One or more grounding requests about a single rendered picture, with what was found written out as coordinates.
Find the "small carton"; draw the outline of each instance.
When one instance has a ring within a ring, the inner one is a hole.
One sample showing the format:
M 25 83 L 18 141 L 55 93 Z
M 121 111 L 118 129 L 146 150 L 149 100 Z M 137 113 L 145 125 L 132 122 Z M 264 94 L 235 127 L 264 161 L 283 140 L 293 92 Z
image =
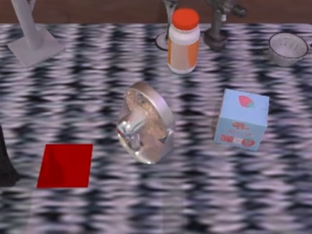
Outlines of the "small carton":
M 214 141 L 256 151 L 267 128 L 269 99 L 226 89 Z

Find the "striped fabric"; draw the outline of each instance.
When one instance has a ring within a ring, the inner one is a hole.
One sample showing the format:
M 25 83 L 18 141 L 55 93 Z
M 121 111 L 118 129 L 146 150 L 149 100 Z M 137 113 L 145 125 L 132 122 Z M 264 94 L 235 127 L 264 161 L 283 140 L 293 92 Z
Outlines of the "striped fabric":
M 24 69 L 5 46 L 20 27 L 0 25 L 0 124 L 22 176 L 0 190 L 0 234 L 312 234 L 312 54 L 280 68 L 263 52 L 280 31 L 311 43 L 312 25 L 225 24 L 227 49 L 201 42 L 183 76 L 154 45 L 166 25 L 44 26 L 67 50 Z M 156 165 L 134 162 L 115 130 L 141 80 L 176 117 L 175 150 Z M 257 152 L 212 142 L 225 88 L 270 96 Z M 35 189 L 57 142 L 94 145 L 88 188 Z

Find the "black and white tablecloth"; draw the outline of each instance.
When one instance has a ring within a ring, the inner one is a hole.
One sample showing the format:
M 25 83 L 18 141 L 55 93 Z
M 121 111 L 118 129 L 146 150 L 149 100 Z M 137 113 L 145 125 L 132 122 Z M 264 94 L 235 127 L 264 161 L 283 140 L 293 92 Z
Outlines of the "black and white tablecloth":
M 166 25 L 43 25 L 66 52 L 25 69 L 0 25 L 0 124 L 23 179 L 1 189 L 0 234 L 312 234 L 312 54 L 274 66 L 263 47 L 308 24 L 226 24 L 227 49 L 201 42 L 196 69 L 175 75 L 154 45 Z M 209 25 L 202 25 L 205 30 Z M 128 86 L 146 81 L 176 118 L 175 150 L 136 163 L 115 123 Z M 225 88 L 270 96 L 257 152 L 214 144 Z M 94 144 L 86 189 L 35 188 L 46 143 Z

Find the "cup rim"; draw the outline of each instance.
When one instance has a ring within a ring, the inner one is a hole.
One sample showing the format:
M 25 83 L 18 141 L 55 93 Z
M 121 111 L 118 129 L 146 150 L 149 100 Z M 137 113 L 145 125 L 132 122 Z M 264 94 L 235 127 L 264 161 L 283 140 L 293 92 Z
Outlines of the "cup rim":
M 306 48 L 307 48 L 307 49 L 306 49 L 306 52 L 304 53 L 304 55 L 301 55 L 301 56 L 299 56 L 299 57 L 287 57 L 287 56 L 282 56 L 282 55 L 280 55 L 279 53 L 277 53 L 277 52 L 271 47 L 271 40 L 273 39 L 273 37 L 275 37 L 275 36 L 278 35 L 278 34 L 291 34 L 291 35 L 294 35 L 295 37 L 301 39 L 301 40 L 305 43 Z M 309 52 L 309 45 L 308 45 L 308 43 L 307 43 L 302 37 L 300 37 L 300 36 L 298 36 L 298 35 L 296 35 L 296 34 L 294 34 L 294 33 L 283 33 L 283 32 L 279 32 L 279 33 L 274 33 L 273 35 L 270 36 L 270 38 L 269 38 L 269 49 L 270 49 L 274 54 L 276 54 L 276 55 L 278 55 L 278 56 L 280 56 L 280 57 L 282 57 L 282 58 L 285 58 L 285 59 L 301 59 L 301 58 L 303 58 L 305 55 L 307 55 L 307 53 Z

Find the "red paper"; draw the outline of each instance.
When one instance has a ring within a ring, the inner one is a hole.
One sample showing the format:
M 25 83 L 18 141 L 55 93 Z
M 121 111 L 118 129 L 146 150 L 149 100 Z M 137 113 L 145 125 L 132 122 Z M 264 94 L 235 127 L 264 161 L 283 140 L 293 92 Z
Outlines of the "red paper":
M 92 144 L 46 144 L 37 188 L 85 188 Z

